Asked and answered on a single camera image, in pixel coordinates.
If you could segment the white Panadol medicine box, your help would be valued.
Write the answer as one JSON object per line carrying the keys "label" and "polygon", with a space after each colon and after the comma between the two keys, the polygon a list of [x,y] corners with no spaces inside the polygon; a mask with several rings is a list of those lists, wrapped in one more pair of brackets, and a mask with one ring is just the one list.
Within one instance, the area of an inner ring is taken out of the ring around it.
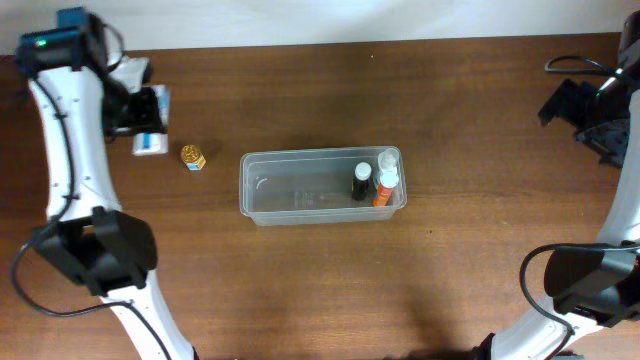
{"label": "white Panadol medicine box", "polygon": [[168,125],[170,113],[170,90],[166,85],[153,85],[159,105],[159,116],[164,133],[141,133],[134,136],[132,154],[134,156],[151,156],[166,154],[169,150]]}

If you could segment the small gold-lidded balm jar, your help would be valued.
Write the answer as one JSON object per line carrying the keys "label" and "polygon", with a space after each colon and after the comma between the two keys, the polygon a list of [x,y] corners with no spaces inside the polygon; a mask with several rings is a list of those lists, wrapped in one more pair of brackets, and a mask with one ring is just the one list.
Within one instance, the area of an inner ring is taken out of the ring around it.
{"label": "small gold-lidded balm jar", "polygon": [[185,145],[180,152],[181,160],[190,171],[199,171],[206,164],[206,159],[201,150],[193,145]]}

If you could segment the white plastic bottle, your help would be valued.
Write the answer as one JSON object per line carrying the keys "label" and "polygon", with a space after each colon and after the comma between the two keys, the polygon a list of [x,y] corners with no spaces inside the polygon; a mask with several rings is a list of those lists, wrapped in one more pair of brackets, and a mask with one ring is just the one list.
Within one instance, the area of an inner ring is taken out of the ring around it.
{"label": "white plastic bottle", "polygon": [[395,148],[387,148],[378,155],[377,168],[374,174],[374,187],[378,188],[380,178],[385,173],[398,174],[399,151]]}

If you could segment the orange tube with white cap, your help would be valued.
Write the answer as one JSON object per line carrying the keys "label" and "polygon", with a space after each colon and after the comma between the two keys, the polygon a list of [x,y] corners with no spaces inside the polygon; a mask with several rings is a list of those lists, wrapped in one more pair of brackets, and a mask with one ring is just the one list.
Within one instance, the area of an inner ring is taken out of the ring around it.
{"label": "orange tube with white cap", "polygon": [[373,200],[374,207],[386,206],[394,189],[399,183],[399,176],[395,172],[382,172],[379,175],[377,193]]}

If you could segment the dark syrup bottle white cap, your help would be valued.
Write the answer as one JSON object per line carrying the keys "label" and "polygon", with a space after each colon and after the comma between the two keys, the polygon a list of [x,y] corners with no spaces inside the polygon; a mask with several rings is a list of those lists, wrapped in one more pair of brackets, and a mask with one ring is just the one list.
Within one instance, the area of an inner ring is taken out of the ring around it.
{"label": "dark syrup bottle white cap", "polygon": [[371,174],[372,168],[369,163],[360,162],[356,165],[352,181],[352,198],[355,201],[362,201],[366,198]]}

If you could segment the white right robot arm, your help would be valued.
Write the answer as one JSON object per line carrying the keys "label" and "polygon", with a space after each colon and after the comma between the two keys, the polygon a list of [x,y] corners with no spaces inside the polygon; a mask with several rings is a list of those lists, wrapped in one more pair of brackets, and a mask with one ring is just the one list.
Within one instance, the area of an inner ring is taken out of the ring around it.
{"label": "white right robot arm", "polygon": [[595,242],[540,246],[523,259],[519,285],[531,308],[471,351],[473,359],[571,359],[578,339],[639,318],[639,14],[624,22],[618,63],[584,58],[596,88],[565,80],[538,112],[561,118],[576,141],[620,169],[612,207]]}

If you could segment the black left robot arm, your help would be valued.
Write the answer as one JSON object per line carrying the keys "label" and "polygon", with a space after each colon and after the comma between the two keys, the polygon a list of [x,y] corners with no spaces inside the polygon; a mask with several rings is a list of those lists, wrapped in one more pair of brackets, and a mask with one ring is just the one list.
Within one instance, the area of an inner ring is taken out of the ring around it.
{"label": "black left robot arm", "polygon": [[147,58],[110,49],[117,37],[75,7],[20,38],[16,62],[39,110],[49,175],[47,221],[28,247],[111,310],[140,357],[193,359],[160,290],[151,227],[123,211],[106,151],[130,136],[137,153],[165,153],[170,93],[151,83]]}

